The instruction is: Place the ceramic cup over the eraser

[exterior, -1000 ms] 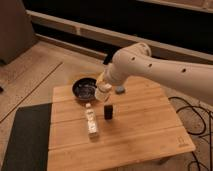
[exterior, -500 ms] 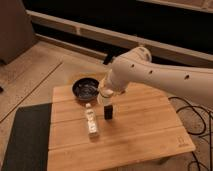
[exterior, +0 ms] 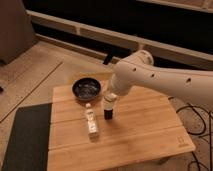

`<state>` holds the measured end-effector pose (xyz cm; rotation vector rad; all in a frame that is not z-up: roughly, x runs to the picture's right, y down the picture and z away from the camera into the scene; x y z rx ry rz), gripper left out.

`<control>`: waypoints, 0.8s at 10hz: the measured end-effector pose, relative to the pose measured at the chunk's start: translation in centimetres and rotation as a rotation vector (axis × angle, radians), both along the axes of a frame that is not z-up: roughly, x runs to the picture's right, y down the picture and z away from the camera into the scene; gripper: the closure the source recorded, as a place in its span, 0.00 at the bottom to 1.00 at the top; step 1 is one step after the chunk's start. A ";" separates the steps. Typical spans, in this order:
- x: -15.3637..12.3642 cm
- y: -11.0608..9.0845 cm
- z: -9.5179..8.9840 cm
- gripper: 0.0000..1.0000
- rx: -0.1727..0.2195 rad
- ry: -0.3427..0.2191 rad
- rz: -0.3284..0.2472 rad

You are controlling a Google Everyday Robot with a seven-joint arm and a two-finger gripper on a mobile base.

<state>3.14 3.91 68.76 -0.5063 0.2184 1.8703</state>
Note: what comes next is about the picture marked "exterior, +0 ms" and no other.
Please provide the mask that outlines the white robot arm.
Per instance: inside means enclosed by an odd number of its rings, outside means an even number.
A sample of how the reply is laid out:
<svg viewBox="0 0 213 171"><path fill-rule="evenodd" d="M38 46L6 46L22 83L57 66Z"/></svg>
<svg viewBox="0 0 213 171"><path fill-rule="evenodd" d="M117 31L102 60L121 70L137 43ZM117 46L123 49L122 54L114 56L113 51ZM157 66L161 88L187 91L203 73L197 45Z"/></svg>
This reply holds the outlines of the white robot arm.
<svg viewBox="0 0 213 171"><path fill-rule="evenodd" d="M126 95L133 86L150 88L213 111L213 71L156 67L146 50L117 62L108 83L109 91L119 96Z"/></svg>

